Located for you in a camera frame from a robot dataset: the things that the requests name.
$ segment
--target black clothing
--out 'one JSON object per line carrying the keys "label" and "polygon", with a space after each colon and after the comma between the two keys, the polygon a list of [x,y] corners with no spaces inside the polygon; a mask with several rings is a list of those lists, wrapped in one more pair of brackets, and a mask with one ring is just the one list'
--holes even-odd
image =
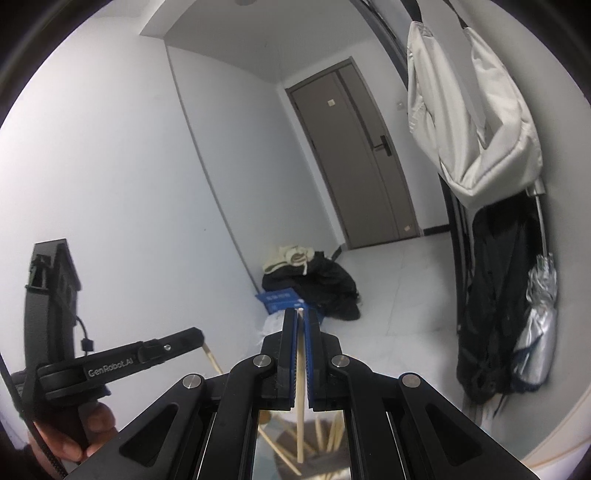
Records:
{"label": "black clothing", "polygon": [[355,281],[338,263],[325,258],[323,252],[316,252],[308,262],[306,275],[303,266],[286,265],[265,274],[262,287],[265,291],[293,288],[304,302],[325,316],[341,320],[357,320],[361,316]]}

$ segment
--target white floor tile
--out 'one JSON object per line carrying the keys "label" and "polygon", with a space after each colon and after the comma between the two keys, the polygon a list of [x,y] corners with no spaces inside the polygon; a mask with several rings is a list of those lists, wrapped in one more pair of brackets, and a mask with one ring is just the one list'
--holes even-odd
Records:
{"label": "white floor tile", "polygon": [[361,318],[327,318],[322,329],[373,371],[395,377],[415,372],[461,407],[449,234],[344,252],[339,263],[357,283]]}

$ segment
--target wooden stick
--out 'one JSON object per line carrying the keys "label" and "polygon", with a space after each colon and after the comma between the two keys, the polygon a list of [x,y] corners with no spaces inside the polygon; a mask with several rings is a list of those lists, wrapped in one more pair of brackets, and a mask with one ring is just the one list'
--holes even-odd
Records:
{"label": "wooden stick", "polygon": [[306,359],[304,357],[304,330],[301,324],[297,338],[297,356],[295,359],[295,414],[297,417],[297,461],[304,463],[304,384],[306,382]]}
{"label": "wooden stick", "polygon": [[318,451],[324,451],[324,429],[322,428],[322,421],[317,415],[314,420],[314,426],[316,427],[316,442],[318,443]]}
{"label": "wooden stick", "polygon": [[[273,418],[281,422],[287,434],[295,441],[297,441],[297,433],[293,428],[291,428],[289,422],[287,422],[281,415],[273,415]],[[316,455],[318,453],[318,451],[314,447],[312,447],[312,445],[310,445],[306,440],[304,440],[304,448],[308,450],[308,452],[310,452],[312,455]]]}
{"label": "wooden stick", "polygon": [[281,451],[281,448],[275,442],[273,442],[273,440],[269,438],[269,436],[265,433],[265,430],[259,427],[258,431],[261,437],[265,439],[265,441],[269,444],[273,451],[279,456],[279,458],[281,458],[281,460],[285,462],[285,464],[291,469],[291,471],[294,472],[297,476],[301,476],[301,472],[293,463],[291,463],[289,458],[286,457],[285,453]]}
{"label": "wooden stick", "polygon": [[279,450],[285,453],[285,456],[289,458],[289,460],[291,460],[292,462],[297,462],[296,456],[293,453],[291,453],[286,447],[277,442],[275,442],[275,445],[277,445],[277,448],[279,448]]}
{"label": "wooden stick", "polygon": [[[220,375],[223,375],[222,367],[220,367],[220,365],[216,361],[216,358],[213,356],[212,351],[209,349],[209,347],[207,346],[207,344],[205,342],[203,342],[203,351],[207,355],[207,358],[209,358],[209,361],[212,363],[216,372]],[[258,433],[261,435],[261,437],[263,437],[265,439],[265,441],[269,444],[269,446],[273,449],[273,451],[279,456],[279,458],[281,460],[283,460],[285,462],[285,464],[297,476],[301,476],[301,472],[294,466],[293,463],[290,462],[289,458],[287,458],[287,456],[285,454],[286,450],[282,449],[281,446],[279,446],[275,442],[273,442],[273,440],[271,440],[269,438],[269,436],[265,433],[265,431],[262,429],[262,427],[260,425],[258,426]]]}
{"label": "wooden stick", "polygon": [[[340,414],[337,414],[337,416],[339,418],[339,424],[337,427],[337,432],[335,433],[335,445],[333,447],[334,452],[337,452],[339,450],[340,444],[343,441],[343,434],[345,433],[345,419],[342,418],[342,420],[341,420]],[[332,480],[333,476],[336,473],[338,473],[338,472],[327,473],[325,480]]]}
{"label": "wooden stick", "polygon": [[337,422],[337,415],[335,415],[332,423],[330,424],[329,441],[328,441],[328,444],[326,445],[327,452],[332,452],[333,446],[335,445],[336,422]]}
{"label": "wooden stick", "polygon": [[345,433],[345,418],[339,415],[339,430],[335,437],[335,447],[333,450],[337,452],[340,447],[340,443],[343,441],[343,434]]}
{"label": "wooden stick", "polygon": [[220,365],[216,361],[216,358],[213,356],[212,351],[209,349],[209,347],[207,346],[207,344],[205,342],[203,342],[202,348],[203,348],[203,351],[205,352],[205,355],[207,355],[207,358],[209,358],[209,361],[212,363],[215,371],[218,374],[223,375],[222,367],[220,367]]}

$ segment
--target pile of clothes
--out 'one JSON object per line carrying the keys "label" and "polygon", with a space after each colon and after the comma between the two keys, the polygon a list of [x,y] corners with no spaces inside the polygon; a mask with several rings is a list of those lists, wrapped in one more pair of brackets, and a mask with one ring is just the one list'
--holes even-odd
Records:
{"label": "pile of clothes", "polygon": [[263,269],[265,291],[293,288],[324,316],[340,320],[357,320],[361,316],[355,281],[324,252],[294,245],[281,247]]}

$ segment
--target white wall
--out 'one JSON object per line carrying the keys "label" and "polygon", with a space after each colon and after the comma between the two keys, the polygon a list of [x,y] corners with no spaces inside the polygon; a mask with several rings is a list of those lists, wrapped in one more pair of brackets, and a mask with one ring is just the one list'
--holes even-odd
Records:
{"label": "white wall", "polygon": [[[97,350],[197,326],[224,368],[265,317],[216,207],[162,40],[91,19],[31,79],[0,129],[0,349],[24,367],[33,244],[66,237]],[[189,372],[201,350],[110,385],[122,427]],[[7,393],[0,408],[22,434]]]}
{"label": "white wall", "polygon": [[[535,394],[512,395],[493,424],[493,436],[523,457],[559,424],[591,382],[591,109],[560,62],[517,20],[489,0],[462,4],[524,95],[544,158],[545,219],[558,271],[556,358],[548,384]],[[591,433],[587,422],[571,422],[569,428],[574,443],[566,447]]]}
{"label": "white wall", "polygon": [[169,47],[200,155],[251,275],[277,247],[338,246],[275,85]]}
{"label": "white wall", "polygon": [[[406,88],[387,53],[349,2],[335,4],[330,11],[293,26],[277,38],[280,95],[284,95],[285,88],[349,57],[353,57],[359,67],[388,127],[400,157],[419,227],[425,229],[447,224],[437,172],[408,130]],[[397,109],[399,102],[404,104],[401,110]],[[329,201],[330,197],[312,150],[287,97],[284,97],[283,103],[303,144],[302,148],[323,199],[325,202]],[[334,223],[334,208],[331,205],[327,208],[332,210],[331,218]]]}

